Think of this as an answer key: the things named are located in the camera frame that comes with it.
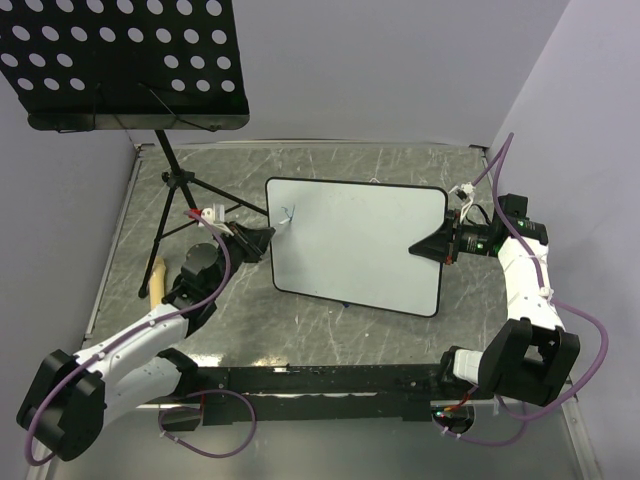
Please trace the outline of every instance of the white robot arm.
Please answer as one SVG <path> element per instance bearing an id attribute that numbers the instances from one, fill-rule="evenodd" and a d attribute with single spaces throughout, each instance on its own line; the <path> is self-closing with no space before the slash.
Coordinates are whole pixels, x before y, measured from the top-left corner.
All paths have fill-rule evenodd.
<path id="1" fill-rule="evenodd" d="M 249 229 L 230 222 L 227 236 L 230 275 L 242 263 L 256 263 L 264 255 L 273 228 Z M 17 415 L 29 429 L 41 405 L 35 437 L 60 459 L 69 461 L 83 453 L 100 431 L 122 414 L 159 397 L 182 396 L 196 379 L 197 365 L 186 355 L 168 348 L 204 325 L 216 310 L 208 302 L 223 282 L 226 270 L 221 247 L 203 243 L 187 253 L 172 290 L 136 323 L 74 355 L 57 350 L 48 355 L 29 388 Z M 97 358 L 92 364 L 87 362 Z M 45 400 L 63 379 L 83 364 L 87 366 L 62 392 Z"/>
<path id="2" fill-rule="evenodd" d="M 547 254 L 549 247 L 538 240 L 525 239 L 540 261 L 545 285 L 549 285 L 547 273 Z M 549 302 L 550 288 L 541 289 L 533 262 L 520 242 L 513 237 L 507 238 L 498 252 L 507 287 L 507 317 L 528 318 L 531 324 L 549 331 L 556 328 L 564 330 L 558 312 Z M 456 350 L 453 374 L 474 385 L 478 385 L 478 370 L 484 352 L 460 349 Z"/>
<path id="3" fill-rule="evenodd" d="M 440 229 L 409 248 L 414 255 L 450 265 L 460 252 L 497 257 L 504 271 L 508 317 L 484 352 L 452 347 L 441 360 L 442 381 L 478 385 L 480 390 L 545 406 L 557 398 L 580 352 L 577 335 L 567 333 L 551 304 L 549 252 L 544 225 L 527 216 L 527 198 L 499 197 L 510 223 L 538 258 L 544 287 L 530 253 L 494 213 L 487 225 L 461 221 L 449 210 Z M 539 358 L 528 354 L 537 347 Z"/>

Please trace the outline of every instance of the white wall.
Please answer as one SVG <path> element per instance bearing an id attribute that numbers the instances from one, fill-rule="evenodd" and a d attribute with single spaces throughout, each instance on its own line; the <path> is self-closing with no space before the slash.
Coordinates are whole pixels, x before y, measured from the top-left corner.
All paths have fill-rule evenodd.
<path id="1" fill-rule="evenodd" d="M 133 158 L 125 132 L 32 130 L 0 75 L 2 478 L 26 472 L 15 416 L 42 358 L 80 345 Z"/>
<path id="2" fill-rule="evenodd" d="M 235 0 L 251 121 L 169 137 L 488 146 L 567 3 Z"/>
<path id="3" fill-rule="evenodd" d="M 556 295 L 606 322 L 610 353 L 579 395 L 605 477 L 640 476 L 640 2 L 572 0 L 492 150 L 516 136 L 501 191 L 530 197 L 549 228 Z M 581 335 L 577 373 L 598 335 Z"/>

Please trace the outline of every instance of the black perforated panel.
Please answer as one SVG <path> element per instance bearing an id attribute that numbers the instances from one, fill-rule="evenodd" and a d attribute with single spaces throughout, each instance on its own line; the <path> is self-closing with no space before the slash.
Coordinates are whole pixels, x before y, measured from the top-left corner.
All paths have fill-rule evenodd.
<path id="1" fill-rule="evenodd" d="M 0 70 L 40 130 L 249 120 L 231 0 L 0 0 Z"/>

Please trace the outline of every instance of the whiteboard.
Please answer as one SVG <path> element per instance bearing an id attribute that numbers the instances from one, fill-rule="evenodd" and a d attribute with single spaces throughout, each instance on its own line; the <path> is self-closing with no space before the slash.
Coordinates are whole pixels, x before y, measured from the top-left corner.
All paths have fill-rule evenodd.
<path id="1" fill-rule="evenodd" d="M 425 317 L 438 312 L 442 265 L 408 249 L 442 225 L 444 190 L 276 177 L 266 193 L 278 290 Z M 283 207 L 293 212 L 285 224 Z"/>

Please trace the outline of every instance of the gray marble surface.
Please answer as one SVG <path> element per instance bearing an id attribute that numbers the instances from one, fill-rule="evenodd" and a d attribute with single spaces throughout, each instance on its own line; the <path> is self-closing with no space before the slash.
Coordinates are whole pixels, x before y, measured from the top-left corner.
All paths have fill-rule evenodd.
<path id="1" fill-rule="evenodd" d="M 271 176 L 357 181 L 375 177 L 448 190 L 473 179 L 484 166 L 480 150 L 425 145 L 245 144 L 188 147 L 176 154 L 200 179 L 262 207 L 264 184 Z M 141 161 L 94 341 L 113 335 L 149 310 L 148 299 L 140 300 L 137 291 L 167 192 L 160 178 L 167 163 L 158 147 L 144 148 Z M 199 206 L 221 201 L 197 186 L 192 192 Z M 486 179 L 476 198 L 491 212 Z M 452 199 L 451 205 L 459 201 Z M 177 194 L 167 228 L 186 221 L 186 208 Z M 266 225 L 265 217 L 246 208 L 231 217 L 248 226 Z M 167 285 L 189 247 L 208 238 L 203 229 L 191 227 L 163 240 L 160 255 L 167 264 Z M 462 255 L 458 263 L 445 267 L 440 311 L 427 319 L 279 292 L 267 255 L 259 264 L 241 267 L 218 299 L 218 311 L 177 348 L 203 366 L 433 363 L 451 345 L 484 349 L 505 318 L 504 279 L 495 259 Z"/>

